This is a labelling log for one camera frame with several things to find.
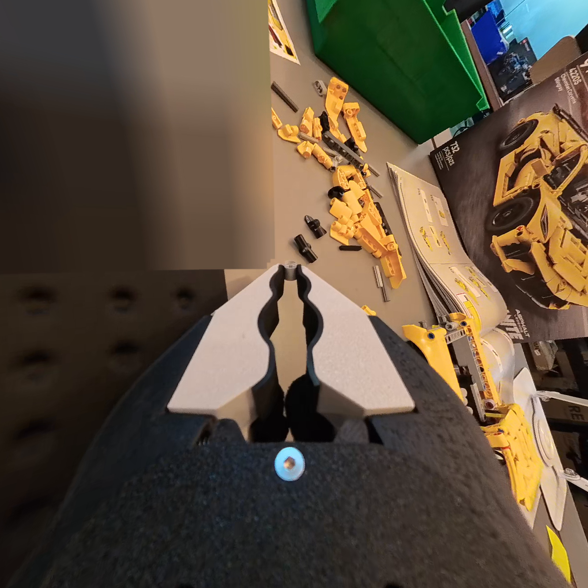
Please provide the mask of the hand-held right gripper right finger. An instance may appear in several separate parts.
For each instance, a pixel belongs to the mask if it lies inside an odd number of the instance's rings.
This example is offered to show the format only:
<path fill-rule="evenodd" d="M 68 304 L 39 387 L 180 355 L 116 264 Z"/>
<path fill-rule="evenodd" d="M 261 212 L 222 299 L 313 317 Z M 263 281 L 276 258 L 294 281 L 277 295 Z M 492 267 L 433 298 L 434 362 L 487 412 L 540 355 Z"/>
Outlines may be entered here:
<path fill-rule="evenodd" d="M 306 370 L 286 393 L 290 433 L 296 442 L 377 443 L 372 417 L 415 409 L 375 328 L 383 323 L 307 267 L 297 269 Z"/>

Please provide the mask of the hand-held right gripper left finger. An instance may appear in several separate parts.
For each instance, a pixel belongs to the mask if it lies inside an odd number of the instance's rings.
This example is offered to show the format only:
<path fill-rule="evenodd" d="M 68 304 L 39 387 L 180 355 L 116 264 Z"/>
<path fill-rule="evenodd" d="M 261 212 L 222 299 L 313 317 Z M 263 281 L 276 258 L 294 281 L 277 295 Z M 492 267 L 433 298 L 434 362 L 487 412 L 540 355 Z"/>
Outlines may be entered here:
<path fill-rule="evenodd" d="M 270 335 L 285 281 L 274 265 L 217 308 L 205 326 L 168 411 L 235 421 L 246 440 L 281 402 Z"/>

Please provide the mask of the grey desk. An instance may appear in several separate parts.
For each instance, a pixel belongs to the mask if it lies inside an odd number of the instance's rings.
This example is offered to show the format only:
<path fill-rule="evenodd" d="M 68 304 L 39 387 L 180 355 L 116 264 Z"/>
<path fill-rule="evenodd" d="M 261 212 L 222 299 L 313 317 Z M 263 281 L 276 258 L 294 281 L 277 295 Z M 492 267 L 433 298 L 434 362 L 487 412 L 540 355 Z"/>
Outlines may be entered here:
<path fill-rule="evenodd" d="M 312 37 L 307 17 L 305 1 L 277 1 L 290 37 L 298 53 L 300 65 L 289 62 L 275 54 L 270 54 L 270 81 L 275 81 L 300 108 L 298 114 L 270 92 L 273 109 L 282 122 L 298 124 L 306 107 L 318 108 L 324 101 L 313 87 L 315 80 L 328 82 L 331 77 L 339 77 L 318 61 L 313 53 Z M 304 234 L 318 261 L 311 264 L 311 270 L 330 283 L 358 306 L 367 305 L 377 313 L 400 336 L 402 326 L 425 321 L 429 325 L 436 322 L 428 294 L 422 284 L 415 258 L 410 247 L 410 239 L 401 218 L 394 195 L 387 162 L 438 186 L 434 170 L 430 164 L 429 153 L 434 145 L 431 141 L 415 144 L 403 132 L 359 97 L 350 85 L 350 100 L 360 103 L 359 120 L 367 132 L 368 152 L 365 159 L 380 173 L 372 175 L 370 185 L 376 188 L 383 198 L 380 200 L 393 235 L 401 248 L 402 264 L 407 280 L 399 289 L 386 286 L 390 298 L 384 302 L 373 274 L 377 261 L 365 252 L 341 252 L 339 244 L 328 236 L 314 238 L 307 230 L 303 217 L 310 215 L 320 219 L 326 228 L 332 217 L 328 214 L 326 192 L 331 185 L 331 174 L 318 164 L 314 158 L 302 158 L 293 143 L 273 139 L 273 181 L 275 190 L 275 254 L 268 263 L 294 261 L 306 263 L 291 242 L 298 234 Z M 305 330 L 302 325 L 302 301 L 299 300 L 295 284 L 285 287 L 279 301 L 280 322 L 271 339 L 276 353 L 277 374 L 284 391 L 290 383 L 301 376 L 306 368 Z M 577 520 L 577 510 L 570 490 L 567 491 L 561 540 L 569 555 L 570 566 L 577 587 L 587 587 L 587 567 L 583 561 L 586 555 L 586 539 L 581 523 Z"/>

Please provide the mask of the building instruction booklet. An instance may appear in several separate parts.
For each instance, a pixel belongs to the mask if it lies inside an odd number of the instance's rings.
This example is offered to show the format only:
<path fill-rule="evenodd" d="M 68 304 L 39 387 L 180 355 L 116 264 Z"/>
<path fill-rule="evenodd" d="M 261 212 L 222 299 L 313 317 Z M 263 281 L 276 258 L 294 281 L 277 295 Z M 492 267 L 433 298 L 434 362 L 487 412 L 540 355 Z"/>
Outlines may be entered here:
<path fill-rule="evenodd" d="M 499 325 L 507 307 L 468 257 L 440 188 L 388 163 L 387 168 L 436 317 L 461 312 L 474 320 L 498 390 L 513 382 L 514 347 Z"/>

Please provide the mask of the pile of yellow bricks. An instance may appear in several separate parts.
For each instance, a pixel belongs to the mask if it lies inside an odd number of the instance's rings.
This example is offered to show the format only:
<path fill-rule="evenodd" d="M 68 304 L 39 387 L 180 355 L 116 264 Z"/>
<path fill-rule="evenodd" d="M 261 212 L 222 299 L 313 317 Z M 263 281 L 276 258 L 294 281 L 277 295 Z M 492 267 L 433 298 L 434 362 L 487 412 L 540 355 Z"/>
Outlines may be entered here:
<path fill-rule="evenodd" d="M 358 118 L 360 105 L 348 99 L 349 85 L 336 77 L 328 84 L 317 80 L 313 86 L 325 101 L 320 114 L 307 107 L 300 123 L 291 125 L 281 122 L 273 109 L 272 126 L 302 158 L 314 159 L 331 174 L 327 198 L 333 221 L 326 233 L 340 250 L 364 250 L 378 260 L 375 278 L 387 300 L 385 281 L 398 289 L 406 272 L 390 224 L 374 200 L 382 195 L 368 182 L 379 173 L 364 158 L 367 135 Z"/>

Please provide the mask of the yellow brick toy car model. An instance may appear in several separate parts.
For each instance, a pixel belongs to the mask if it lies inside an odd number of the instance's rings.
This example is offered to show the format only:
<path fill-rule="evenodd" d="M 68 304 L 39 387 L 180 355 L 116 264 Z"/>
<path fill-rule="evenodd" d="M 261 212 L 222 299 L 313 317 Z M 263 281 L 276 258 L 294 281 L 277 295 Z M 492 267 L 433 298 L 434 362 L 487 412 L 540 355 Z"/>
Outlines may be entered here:
<path fill-rule="evenodd" d="M 501 356 L 482 338 L 474 319 L 450 313 L 439 325 L 403 325 L 409 344 L 444 379 L 473 415 L 499 463 L 506 468 L 518 505 L 532 511 L 543 463 L 524 410 L 508 403 Z"/>

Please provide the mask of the instruction sheet on stand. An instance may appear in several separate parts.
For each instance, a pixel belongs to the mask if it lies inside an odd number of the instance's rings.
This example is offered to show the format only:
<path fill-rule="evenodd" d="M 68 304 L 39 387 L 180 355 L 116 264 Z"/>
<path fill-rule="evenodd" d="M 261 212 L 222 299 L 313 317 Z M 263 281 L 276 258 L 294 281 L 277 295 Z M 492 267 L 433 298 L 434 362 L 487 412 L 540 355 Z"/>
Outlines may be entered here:
<path fill-rule="evenodd" d="M 587 491 L 587 479 L 570 468 L 564 468 L 556 449 L 553 435 L 543 410 L 543 403 L 550 400 L 570 401 L 580 407 L 587 407 L 587 401 L 573 399 L 564 394 L 537 390 L 529 369 L 522 368 L 513 380 L 513 399 L 524 411 L 530 425 L 532 440 L 539 453 L 540 491 L 548 515 L 556 530 L 563 525 L 568 483 L 571 482 Z"/>

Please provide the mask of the black toy car box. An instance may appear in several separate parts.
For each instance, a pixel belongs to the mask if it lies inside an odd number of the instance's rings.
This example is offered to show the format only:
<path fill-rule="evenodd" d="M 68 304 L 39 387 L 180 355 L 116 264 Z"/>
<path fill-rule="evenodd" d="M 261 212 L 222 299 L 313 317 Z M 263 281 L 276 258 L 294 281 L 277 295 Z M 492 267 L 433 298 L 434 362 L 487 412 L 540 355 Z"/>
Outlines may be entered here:
<path fill-rule="evenodd" d="M 587 336 L 587 53 L 430 152 L 520 340 Z"/>

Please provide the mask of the yellow paper scrap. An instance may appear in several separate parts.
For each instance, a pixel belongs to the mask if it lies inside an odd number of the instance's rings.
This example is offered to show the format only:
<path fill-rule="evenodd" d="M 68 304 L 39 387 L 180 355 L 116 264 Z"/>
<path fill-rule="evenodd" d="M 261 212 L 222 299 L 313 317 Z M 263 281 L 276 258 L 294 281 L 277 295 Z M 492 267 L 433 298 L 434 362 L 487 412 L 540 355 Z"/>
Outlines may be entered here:
<path fill-rule="evenodd" d="M 569 556 L 566 548 L 564 547 L 560 537 L 553 531 L 549 526 L 546 526 L 548 533 L 548 539 L 551 546 L 551 559 L 556 567 L 560 570 L 563 577 L 566 579 L 568 584 L 572 584 L 572 573 L 569 562 Z"/>

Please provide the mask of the green plastic bin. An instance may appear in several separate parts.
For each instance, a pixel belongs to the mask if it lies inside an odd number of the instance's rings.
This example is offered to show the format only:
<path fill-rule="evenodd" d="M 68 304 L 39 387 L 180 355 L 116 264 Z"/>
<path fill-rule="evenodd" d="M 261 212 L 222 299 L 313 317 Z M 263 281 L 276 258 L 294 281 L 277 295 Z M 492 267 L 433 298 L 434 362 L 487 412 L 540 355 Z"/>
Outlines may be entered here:
<path fill-rule="evenodd" d="M 307 1 L 315 55 L 421 144 L 489 109 L 445 1 Z"/>

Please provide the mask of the yellow black sticker sheet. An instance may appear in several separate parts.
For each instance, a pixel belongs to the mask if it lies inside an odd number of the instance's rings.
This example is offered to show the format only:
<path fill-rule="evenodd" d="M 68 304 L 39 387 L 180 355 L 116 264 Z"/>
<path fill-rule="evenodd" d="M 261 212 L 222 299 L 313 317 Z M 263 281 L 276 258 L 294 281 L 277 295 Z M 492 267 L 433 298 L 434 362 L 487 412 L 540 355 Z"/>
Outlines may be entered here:
<path fill-rule="evenodd" d="M 268 1 L 268 24 L 270 52 L 299 65 L 298 55 L 276 1 Z"/>

